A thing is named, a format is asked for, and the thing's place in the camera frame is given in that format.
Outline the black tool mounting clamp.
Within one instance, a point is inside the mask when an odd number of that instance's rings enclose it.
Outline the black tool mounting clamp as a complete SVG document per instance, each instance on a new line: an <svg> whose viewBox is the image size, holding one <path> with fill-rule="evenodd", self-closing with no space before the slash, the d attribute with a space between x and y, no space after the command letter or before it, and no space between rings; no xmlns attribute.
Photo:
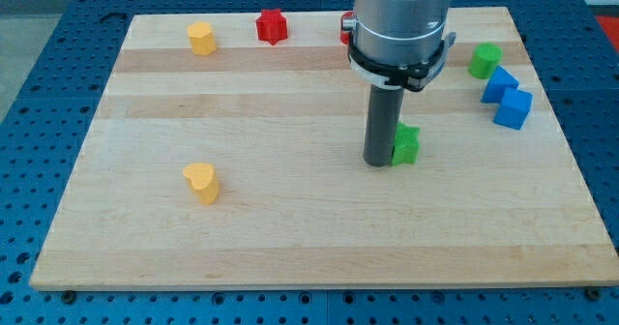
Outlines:
<svg viewBox="0 0 619 325"><path fill-rule="evenodd" d="M351 69L370 84L384 90L403 88L421 92L442 72L456 38L457 33L450 32L426 61L417 64L393 66L376 62L363 54L353 40L348 44L347 55Z"/></svg>

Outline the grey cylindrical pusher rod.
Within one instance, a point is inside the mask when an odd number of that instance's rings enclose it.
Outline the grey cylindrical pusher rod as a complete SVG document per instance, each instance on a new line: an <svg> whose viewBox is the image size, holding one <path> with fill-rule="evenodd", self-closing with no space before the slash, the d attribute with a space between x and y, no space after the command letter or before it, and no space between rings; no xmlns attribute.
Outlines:
<svg viewBox="0 0 619 325"><path fill-rule="evenodd" d="M402 88L370 87L363 157L371 166L391 163L403 95Z"/></svg>

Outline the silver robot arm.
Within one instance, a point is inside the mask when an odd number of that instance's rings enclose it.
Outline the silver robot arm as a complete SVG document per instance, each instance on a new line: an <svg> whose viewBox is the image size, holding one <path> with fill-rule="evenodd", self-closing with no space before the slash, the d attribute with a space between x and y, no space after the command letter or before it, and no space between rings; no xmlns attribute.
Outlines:
<svg viewBox="0 0 619 325"><path fill-rule="evenodd" d="M391 163L406 91L421 92L446 65L457 34L444 32L451 0L354 0L340 21L350 67L370 84L363 157Z"/></svg>

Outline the red block behind arm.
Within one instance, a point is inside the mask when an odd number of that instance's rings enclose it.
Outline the red block behind arm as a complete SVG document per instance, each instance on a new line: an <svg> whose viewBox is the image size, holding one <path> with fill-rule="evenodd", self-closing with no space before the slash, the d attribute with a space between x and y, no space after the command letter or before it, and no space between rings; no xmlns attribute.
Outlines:
<svg viewBox="0 0 619 325"><path fill-rule="evenodd" d="M339 39L343 44L349 44L350 34L354 31L357 23L354 11L347 11L340 17Z"/></svg>

